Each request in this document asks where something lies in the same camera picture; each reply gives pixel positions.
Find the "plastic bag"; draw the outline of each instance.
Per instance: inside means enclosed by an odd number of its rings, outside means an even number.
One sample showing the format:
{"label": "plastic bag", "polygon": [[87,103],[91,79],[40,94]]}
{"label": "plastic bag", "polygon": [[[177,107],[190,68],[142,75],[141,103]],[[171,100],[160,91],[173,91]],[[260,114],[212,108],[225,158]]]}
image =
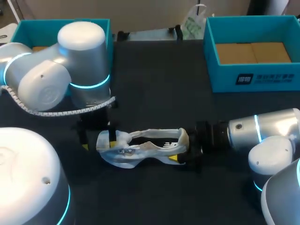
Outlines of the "plastic bag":
{"label": "plastic bag", "polygon": [[[200,8],[199,11],[201,11],[201,8],[203,8],[203,11],[197,15],[198,7]],[[190,9],[181,25],[184,40],[203,39],[206,24],[205,14],[206,5],[204,4],[195,5]]]}

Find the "white spiral cable wrap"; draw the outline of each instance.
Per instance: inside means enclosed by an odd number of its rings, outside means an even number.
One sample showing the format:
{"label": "white spiral cable wrap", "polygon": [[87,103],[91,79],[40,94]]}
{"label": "white spiral cable wrap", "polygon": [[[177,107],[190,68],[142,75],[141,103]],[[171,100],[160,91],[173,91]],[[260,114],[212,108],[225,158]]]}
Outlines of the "white spiral cable wrap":
{"label": "white spiral cable wrap", "polygon": [[70,116],[70,115],[78,115],[78,114],[82,114],[82,113],[89,113],[89,112],[104,108],[116,100],[115,97],[111,97],[109,100],[107,100],[104,103],[101,103],[99,105],[95,105],[95,106],[92,106],[89,108],[85,108],[85,109],[78,109],[78,110],[64,111],[64,112],[40,112],[40,111],[31,110],[31,109],[27,108],[10,87],[8,87],[8,86],[0,86],[0,87],[1,87],[0,95],[1,95],[2,89],[6,90],[10,94],[10,96],[13,98],[13,100],[18,104],[18,106],[20,106],[21,109],[23,109],[25,112],[27,112],[31,115],[43,116],[43,117]]}

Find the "wall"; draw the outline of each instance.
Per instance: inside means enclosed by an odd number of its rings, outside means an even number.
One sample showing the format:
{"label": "wall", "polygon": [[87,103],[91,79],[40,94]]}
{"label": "wall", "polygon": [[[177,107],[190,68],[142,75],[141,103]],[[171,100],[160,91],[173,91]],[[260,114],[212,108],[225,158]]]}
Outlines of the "wall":
{"label": "wall", "polygon": [[[250,0],[202,0],[216,15],[245,15]],[[25,18],[111,18],[112,31],[180,24],[197,0],[17,0]]]}
{"label": "wall", "polygon": [[300,0],[291,0],[287,14],[300,15]]}

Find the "shoe upper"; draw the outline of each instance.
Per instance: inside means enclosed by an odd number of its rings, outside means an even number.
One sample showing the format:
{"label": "shoe upper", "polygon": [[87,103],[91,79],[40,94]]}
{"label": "shoe upper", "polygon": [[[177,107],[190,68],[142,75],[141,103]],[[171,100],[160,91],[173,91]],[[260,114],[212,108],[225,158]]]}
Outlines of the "shoe upper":
{"label": "shoe upper", "polygon": [[[129,145],[134,138],[176,138],[178,142],[174,145],[158,147],[151,141],[140,145]],[[113,161],[126,162],[128,160],[154,158],[161,156],[172,156],[187,151],[189,148],[189,138],[186,131],[180,129],[148,129],[126,133],[116,131],[116,144],[110,148],[108,131],[102,131],[97,140],[96,149],[102,156]]]}

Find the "white shoe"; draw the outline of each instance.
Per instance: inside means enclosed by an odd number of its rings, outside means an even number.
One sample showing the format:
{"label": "white shoe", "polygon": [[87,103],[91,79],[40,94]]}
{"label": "white shoe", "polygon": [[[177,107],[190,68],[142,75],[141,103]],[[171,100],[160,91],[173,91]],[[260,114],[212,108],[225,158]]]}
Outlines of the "white shoe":
{"label": "white shoe", "polygon": [[109,132],[102,131],[97,139],[96,149],[108,163],[126,169],[134,168],[146,158],[156,158],[165,164],[179,165],[169,159],[187,151],[189,138],[180,129],[149,129],[126,133],[116,131],[116,141],[109,140]]}

